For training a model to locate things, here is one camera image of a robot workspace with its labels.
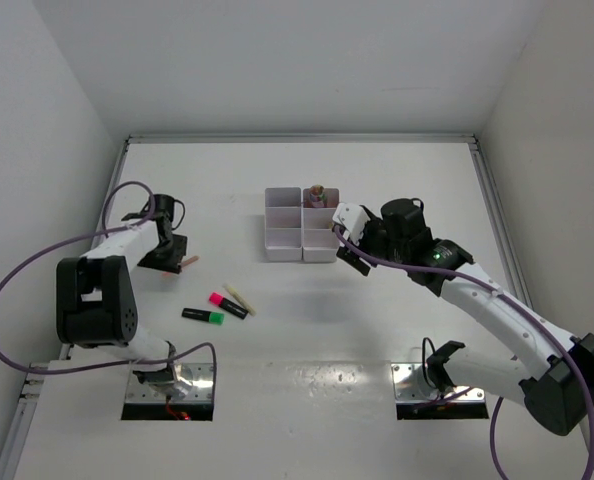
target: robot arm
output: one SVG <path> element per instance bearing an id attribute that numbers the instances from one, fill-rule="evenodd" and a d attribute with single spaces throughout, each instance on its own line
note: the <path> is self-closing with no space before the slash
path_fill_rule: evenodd
<path id="1" fill-rule="evenodd" d="M 179 273 L 187 238 L 172 232 L 175 199 L 155 195 L 151 220 L 117 233 L 81 257 L 57 265 L 57 333 L 66 344 L 99 348 L 125 360 L 157 360 L 174 346 L 138 323 L 130 272 L 137 266 Z M 123 220 L 143 218 L 149 205 Z M 136 365 L 140 381 L 165 391 L 175 365 Z"/>
<path id="2" fill-rule="evenodd" d="M 426 396 L 456 385 L 481 387 L 523 404 L 545 428 L 568 434 L 585 416 L 581 388 L 561 354 L 520 313 L 498 297 L 501 287 L 472 256 L 450 240 L 433 238 L 418 199 L 393 200 L 381 209 L 382 218 L 365 207 L 341 204 L 333 217 L 347 232 L 347 245 L 337 256 L 367 276 L 371 266 L 358 253 L 396 264 L 441 268 L 475 277 L 493 293 L 459 277 L 409 272 L 416 283 L 473 317 L 516 354 L 516 359 L 478 354 L 464 343 L 451 341 L 427 360 L 429 382 L 418 375 L 418 389 Z M 517 299 L 503 292 L 519 305 Z M 594 402 L 594 335 L 573 336 L 522 305 L 541 322 L 582 371 Z"/>

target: white table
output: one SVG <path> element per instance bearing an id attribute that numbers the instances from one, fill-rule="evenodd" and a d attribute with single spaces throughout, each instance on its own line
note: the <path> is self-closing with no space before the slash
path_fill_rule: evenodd
<path id="1" fill-rule="evenodd" d="M 466 143 L 133 143 L 118 180 L 187 205 L 179 232 L 199 262 L 173 278 L 137 269 L 132 281 L 139 321 L 154 333 L 178 349 L 215 344 L 214 421 L 120 421 L 125 368 L 48 377 L 17 480 L 496 478 L 489 421 L 397 421 L 389 368 L 419 361 L 426 335 L 510 356 L 496 339 L 401 272 L 364 278 L 343 262 L 268 263 L 263 250 L 264 189 L 321 183 L 376 212 L 393 198 L 422 198 L 434 234 L 505 283 Z M 138 188 L 124 190 L 109 223 L 144 201 Z M 209 307 L 224 282 L 256 317 L 221 327 L 180 317 L 183 307 Z M 75 349 L 68 364 L 106 359 Z M 507 402 L 498 432 L 511 478 L 580 477 L 578 429 L 556 437 Z"/>

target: white wall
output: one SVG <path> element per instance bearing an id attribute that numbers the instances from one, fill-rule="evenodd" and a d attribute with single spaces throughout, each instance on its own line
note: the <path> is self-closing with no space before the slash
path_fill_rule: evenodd
<path id="1" fill-rule="evenodd" d="M 94 228 L 114 144 L 30 0 L 0 0 L 0 279 L 41 247 Z M 21 362 L 58 353 L 58 252 L 0 301 L 0 345 Z M 0 363 L 0 448 L 24 375 Z"/>
<path id="2" fill-rule="evenodd" d="M 543 0 L 34 0 L 113 134 L 473 132 Z"/>
<path id="3" fill-rule="evenodd" d="M 482 137 L 537 309 L 594 332 L 594 0 L 553 0 Z"/>

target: pink marker cap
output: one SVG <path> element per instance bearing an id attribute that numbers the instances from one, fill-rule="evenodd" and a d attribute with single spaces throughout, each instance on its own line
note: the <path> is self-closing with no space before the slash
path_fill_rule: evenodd
<path id="1" fill-rule="evenodd" d="M 208 299 L 208 301 L 210 303 L 212 303 L 213 305 L 217 305 L 219 306 L 219 304 L 221 303 L 221 301 L 224 299 L 224 297 L 222 295 L 219 295 L 217 292 L 213 292 L 210 295 L 210 298 Z"/>

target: marker with pink cap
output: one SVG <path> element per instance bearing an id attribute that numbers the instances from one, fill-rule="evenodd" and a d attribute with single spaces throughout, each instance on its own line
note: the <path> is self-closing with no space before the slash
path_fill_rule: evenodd
<path id="1" fill-rule="evenodd" d="M 217 292 L 213 292 L 208 301 L 213 305 L 217 305 L 222 310 L 226 310 L 228 313 L 232 313 L 236 317 L 241 318 L 242 320 L 246 318 L 246 315 L 248 315 L 248 310 L 246 310 L 244 307 L 231 302 L 222 295 L 219 295 Z"/>

